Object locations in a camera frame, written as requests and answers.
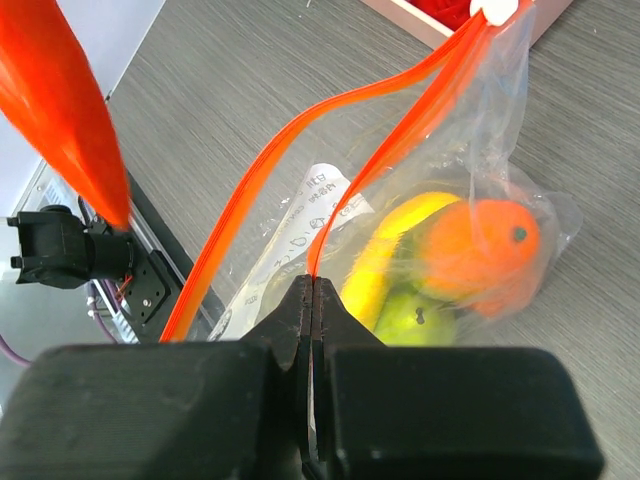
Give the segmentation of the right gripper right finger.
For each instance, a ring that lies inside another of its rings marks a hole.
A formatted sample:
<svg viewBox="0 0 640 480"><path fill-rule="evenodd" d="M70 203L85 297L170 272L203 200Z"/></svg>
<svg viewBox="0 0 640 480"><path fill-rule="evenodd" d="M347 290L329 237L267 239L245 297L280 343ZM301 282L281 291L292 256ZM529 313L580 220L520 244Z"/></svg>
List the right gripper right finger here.
<svg viewBox="0 0 640 480"><path fill-rule="evenodd" d="M574 382L531 347L387 347L313 283L318 454L332 479L597 479Z"/></svg>

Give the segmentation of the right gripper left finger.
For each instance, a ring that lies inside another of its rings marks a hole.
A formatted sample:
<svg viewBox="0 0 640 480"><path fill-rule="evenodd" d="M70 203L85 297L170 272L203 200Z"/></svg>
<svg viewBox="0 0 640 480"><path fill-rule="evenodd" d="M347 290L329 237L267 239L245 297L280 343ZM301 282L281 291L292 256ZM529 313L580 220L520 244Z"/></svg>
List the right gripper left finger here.
<svg viewBox="0 0 640 480"><path fill-rule="evenodd" d="M5 479L299 479L312 283L236 341L69 345L22 374Z"/></svg>

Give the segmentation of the green pear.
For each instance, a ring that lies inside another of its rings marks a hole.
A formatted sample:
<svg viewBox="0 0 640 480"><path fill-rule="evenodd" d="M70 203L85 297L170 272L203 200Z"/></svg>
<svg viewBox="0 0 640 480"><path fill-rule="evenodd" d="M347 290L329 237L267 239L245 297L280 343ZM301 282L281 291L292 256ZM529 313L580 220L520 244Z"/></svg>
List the green pear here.
<svg viewBox="0 0 640 480"><path fill-rule="evenodd" d="M386 298L374 335L387 346L450 346L456 336L455 313L442 302L396 289Z"/></svg>

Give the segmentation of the yellow banana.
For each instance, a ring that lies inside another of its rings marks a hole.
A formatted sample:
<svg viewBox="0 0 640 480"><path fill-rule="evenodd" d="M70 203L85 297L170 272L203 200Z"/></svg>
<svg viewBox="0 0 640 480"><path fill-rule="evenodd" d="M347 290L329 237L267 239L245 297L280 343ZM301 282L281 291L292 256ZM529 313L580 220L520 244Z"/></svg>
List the yellow banana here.
<svg viewBox="0 0 640 480"><path fill-rule="evenodd" d="M446 192L421 193L384 217L356 258L340 291L346 310L373 332L390 288L390 263L401 237L461 198Z"/></svg>

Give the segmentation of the small orange fruit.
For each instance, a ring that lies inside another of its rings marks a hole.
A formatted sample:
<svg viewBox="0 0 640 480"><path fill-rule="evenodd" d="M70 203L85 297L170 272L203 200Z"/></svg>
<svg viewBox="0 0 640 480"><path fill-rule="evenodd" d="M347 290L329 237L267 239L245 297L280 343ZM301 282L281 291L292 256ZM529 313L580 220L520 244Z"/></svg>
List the small orange fruit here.
<svg viewBox="0 0 640 480"><path fill-rule="evenodd" d="M539 279L540 228L525 206L498 199L455 202L421 232L421 289L488 318L525 308Z"/></svg>

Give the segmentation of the clear zip top bag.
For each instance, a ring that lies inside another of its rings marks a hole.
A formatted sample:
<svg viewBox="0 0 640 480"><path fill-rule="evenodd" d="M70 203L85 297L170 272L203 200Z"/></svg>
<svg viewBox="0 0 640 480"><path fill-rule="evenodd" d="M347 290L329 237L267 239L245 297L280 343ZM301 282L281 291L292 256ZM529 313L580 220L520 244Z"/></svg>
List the clear zip top bag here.
<svg viewBox="0 0 640 480"><path fill-rule="evenodd" d="M340 298L384 217L427 192L470 204L510 200L532 212L541 246L531 303L583 222L569 195L537 185L511 159L527 103L538 8L535 1L473 1L471 17L415 66L323 100L285 125L231 194L161 340L197 339L196 314L209 293L221 300L202 335L210 341L248 333L297 276L329 280ZM401 237L387 296L411 290L448 305L456 318L454 342L467 325L525 309L530 303L488 318L421 289L417 241L436 213Z"/></svg>

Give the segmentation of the orange carrot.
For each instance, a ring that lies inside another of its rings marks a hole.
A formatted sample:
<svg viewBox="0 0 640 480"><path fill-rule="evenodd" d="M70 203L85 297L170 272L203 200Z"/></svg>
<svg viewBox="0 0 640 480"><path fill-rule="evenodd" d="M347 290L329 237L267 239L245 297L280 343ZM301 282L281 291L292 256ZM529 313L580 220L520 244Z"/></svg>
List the orange carrot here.
<svg viewBox="0 0 640 480"><path fill-rule="evenodd" d="M130 187L116 130L57 2L2 2L1 111L99 215L128 230Z"/></svg>

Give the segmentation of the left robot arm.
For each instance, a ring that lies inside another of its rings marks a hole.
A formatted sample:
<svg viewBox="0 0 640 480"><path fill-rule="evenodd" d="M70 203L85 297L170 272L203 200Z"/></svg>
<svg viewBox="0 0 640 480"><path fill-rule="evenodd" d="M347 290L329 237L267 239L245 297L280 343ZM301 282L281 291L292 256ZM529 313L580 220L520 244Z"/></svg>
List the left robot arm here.
<svg viewBox="0 0 640 480"><path fill-rule="evenodd" d="M1 279L73 290L91 280L117 280L136 263L128 234L85 224L63 205L1 219Z"/></svg>

